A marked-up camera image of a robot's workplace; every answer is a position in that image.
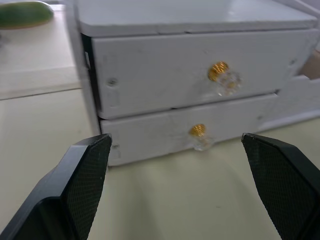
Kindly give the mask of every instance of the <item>cream tabletop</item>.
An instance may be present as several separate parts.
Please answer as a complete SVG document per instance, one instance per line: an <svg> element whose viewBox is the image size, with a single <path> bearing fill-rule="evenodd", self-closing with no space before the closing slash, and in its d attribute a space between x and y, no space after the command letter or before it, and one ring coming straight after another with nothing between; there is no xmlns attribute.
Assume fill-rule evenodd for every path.
<svg viewBox="0 0 320 240"><path fill-rule="evenodd" d="M80 90L0 101L0 231L68 147L90 137ZM320 119L262 132L320 168ZM279 240L240 138L108 170L89 240Z"/></svg>

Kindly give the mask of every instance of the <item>white wooden drawer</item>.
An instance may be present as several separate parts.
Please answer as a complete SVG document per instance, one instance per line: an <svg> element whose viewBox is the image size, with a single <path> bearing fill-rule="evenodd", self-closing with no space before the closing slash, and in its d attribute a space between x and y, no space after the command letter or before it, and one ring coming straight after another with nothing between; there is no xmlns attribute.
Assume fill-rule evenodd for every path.
<svg viewBox="0 0 320 240"><path fill-rule="evenodd" d="M121 165L192 148L192 126L204 124L216 141L255 132L260 115L275 94L212 103L117 120L102 120L102 133L112 134L108 164Z"/></svg>
<svg viewBox="0 0 320 240"><path fill-rule="evenodd" d="M303 64L318 34L307 29L93 38L98 114L114 119L271 93ZM232 96L219 96L208 79L208 69L219 61L243 78Z"/></svg>
<svg viewBox="0 0 320 240"><path fill-rule="evenodd" d="M263 118L260 130L280 127L320 116L320 78L295 76L278 93L274 105Z"/></svg>

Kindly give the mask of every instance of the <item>glass knob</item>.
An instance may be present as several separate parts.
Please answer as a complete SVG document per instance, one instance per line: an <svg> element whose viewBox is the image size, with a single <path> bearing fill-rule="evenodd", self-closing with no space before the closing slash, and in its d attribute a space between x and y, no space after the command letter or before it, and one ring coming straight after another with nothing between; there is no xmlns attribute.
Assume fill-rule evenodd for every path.
<svg viewBox="0 0 320 240"><path fill-rule="evenodd" d="M197 151L204 151L211 148L215 144L215 140L206 134L206 126L204 124L194 125L189 135L193 143L193 148Z"/></svg>
<svg viewBox="0 0 320 240"><path fill-rule="evenodd" d="M228 64L223 61L214 64L209 69L208 78L217 83L216 91L220 96L236 93L242 84L239 73L230 70Z"/></svg>

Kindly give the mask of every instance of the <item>white drawer unit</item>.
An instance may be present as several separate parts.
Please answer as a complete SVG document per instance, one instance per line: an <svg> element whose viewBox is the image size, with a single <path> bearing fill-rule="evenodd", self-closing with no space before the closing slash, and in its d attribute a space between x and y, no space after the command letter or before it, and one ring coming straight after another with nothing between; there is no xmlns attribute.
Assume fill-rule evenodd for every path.
<svg viewBox="0 0 320 240"><path fill-rule="evenodd" d="M278 93L274 105L263 118L260 130L276 128L320 117L320 78L296 76Z"/></svg>
<svg viewBox="0 0 320 240"><path fill-rule="evenodd" d="M190 130L203 124L216 142L255 132L260 116L276 100L275 94L250 97L145 114L102 120L102 133L111 133L109 165L121 165L194 147Z"/></svg>
<svg viewBox="0 0 320 240"><path fill-rule="evenodd" d="M318 13L305 12L272 0L68 0L92 129L113 137L109 164L260 129L317 44Z"/></svg>

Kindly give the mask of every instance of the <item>gold knob center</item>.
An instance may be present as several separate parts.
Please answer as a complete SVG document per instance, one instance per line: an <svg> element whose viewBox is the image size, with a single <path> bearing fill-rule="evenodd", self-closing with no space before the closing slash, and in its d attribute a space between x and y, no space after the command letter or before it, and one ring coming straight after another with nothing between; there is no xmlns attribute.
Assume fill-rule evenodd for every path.
<svg viewBox="0 0 320 240"><path fill-rule="evenodd" d="M211 81L216 82L219 75L224 74L228 71L229 66L224 61L217 62L216 64L212 65L212 67L208 71L208 78Z"/></svg>
<svg viewBox="0 0 320 240"><path fill-rule="evenodd" d="M189 131L189 134L194 137L203 137L205 133L206 126L204 124L194 125Z"/></svg>

